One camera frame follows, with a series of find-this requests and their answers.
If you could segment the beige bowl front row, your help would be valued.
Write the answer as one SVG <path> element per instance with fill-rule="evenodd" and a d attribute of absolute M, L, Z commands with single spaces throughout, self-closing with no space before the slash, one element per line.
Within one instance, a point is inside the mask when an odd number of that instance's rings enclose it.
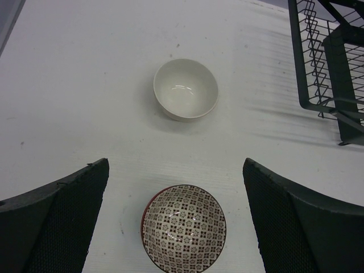
<path fill-rule="evenodd" d="M 154 75 L 153 90 L 162 111 L 180 122 L 208 115 L 219 98 L 213 73 L 191 59 L 174 59 L 163 64 Z"/>

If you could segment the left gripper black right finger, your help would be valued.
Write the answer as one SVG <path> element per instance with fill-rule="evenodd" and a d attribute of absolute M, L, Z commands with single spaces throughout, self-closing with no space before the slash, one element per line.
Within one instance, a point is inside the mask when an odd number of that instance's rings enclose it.
<path fill-rule="evenodd" d="M 266 272 L 363 272 L 363 207 L 247 158 L 243 180 Z"/>

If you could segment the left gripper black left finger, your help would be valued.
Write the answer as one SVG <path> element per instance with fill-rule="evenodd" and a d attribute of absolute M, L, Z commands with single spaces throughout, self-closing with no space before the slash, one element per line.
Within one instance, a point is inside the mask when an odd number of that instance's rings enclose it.
<path fill-rule="evenodd" d="M 109 178 L 102 158 L 1 201 L 1 272 L 82 272 Z"/>

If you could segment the brown patterned ceramic bowl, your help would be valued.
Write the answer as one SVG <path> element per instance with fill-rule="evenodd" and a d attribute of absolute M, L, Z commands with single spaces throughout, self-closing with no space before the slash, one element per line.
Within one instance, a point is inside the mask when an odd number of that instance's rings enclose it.
<path fill-rule="evenodd" d="M 226 218 L 218 201 L 195 185 L 158 192 L 140 223 L 142 245 L 163 272 L 205 272 L 226 241 Z"/>

